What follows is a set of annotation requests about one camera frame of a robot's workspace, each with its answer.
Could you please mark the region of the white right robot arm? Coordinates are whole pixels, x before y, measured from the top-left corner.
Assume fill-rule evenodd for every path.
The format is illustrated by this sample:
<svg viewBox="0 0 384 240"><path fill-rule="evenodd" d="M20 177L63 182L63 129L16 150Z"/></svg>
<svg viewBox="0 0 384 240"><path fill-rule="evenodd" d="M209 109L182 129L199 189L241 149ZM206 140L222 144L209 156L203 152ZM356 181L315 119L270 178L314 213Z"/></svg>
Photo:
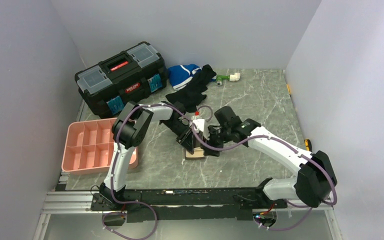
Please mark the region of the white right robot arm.
<svg viewBox="0 0 384 240"><path fill-rule="evenodd" d="M337 203L338 181L325 152L314 153L294 146L253 119L241 120L229 106L220 108L214 116L219 126L209 128L209 139L204 145L208 154L216 156L243 145L271 157L293 174L291 178L269 177L261 182L255 188L255 200L260 207L267 208L277 200L300 200L311 208Z"/></svg>

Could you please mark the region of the pink compartment tray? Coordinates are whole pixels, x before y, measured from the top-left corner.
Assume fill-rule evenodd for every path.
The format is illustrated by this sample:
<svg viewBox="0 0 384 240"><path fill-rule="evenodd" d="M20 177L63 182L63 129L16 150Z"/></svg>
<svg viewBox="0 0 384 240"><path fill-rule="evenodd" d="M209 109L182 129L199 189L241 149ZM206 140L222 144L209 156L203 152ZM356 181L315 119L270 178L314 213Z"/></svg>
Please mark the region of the pink compartment tray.
<svg viewBox="0 0 384 240"><path fill-rule="evenodd" d="M115 118L77 121L67 130L61 170L73 175L108 172L113 151Z"/></svg>

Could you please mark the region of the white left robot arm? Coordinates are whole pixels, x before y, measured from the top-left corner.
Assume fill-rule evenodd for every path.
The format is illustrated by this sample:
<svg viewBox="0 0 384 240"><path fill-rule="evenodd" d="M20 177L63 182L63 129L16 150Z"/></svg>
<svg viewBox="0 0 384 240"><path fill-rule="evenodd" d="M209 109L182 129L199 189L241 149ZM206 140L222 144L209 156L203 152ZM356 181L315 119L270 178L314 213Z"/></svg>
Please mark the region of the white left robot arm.
<svg viewBox="0 0 384 240"><path fill-rule="evenodd" d="M150 123L165 125L176 135L176 142L188 153L194 152L194 137L191 127L181 119L186 110L177 102L170 104L138 104L129 101L112 125L114 140L110 169L101 185L99 193L104 204L111 210L119 209L124 201L126 178L133 152L144 140Z"/></svg>

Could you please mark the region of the olive underwear with beige waistband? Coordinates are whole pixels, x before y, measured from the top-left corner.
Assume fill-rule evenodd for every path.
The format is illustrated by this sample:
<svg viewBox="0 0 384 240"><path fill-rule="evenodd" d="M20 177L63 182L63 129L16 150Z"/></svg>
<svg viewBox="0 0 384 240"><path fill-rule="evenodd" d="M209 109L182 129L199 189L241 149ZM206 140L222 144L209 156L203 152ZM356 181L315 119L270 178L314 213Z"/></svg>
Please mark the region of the olive underwear with beige waistband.
<svg viewBox="0 0 384 240"><path fill-rule="evenodd" d="M185 160L203 160L206 158L204 150L201 147L195 147L193 153L183 150L183 158Z"/></svg>

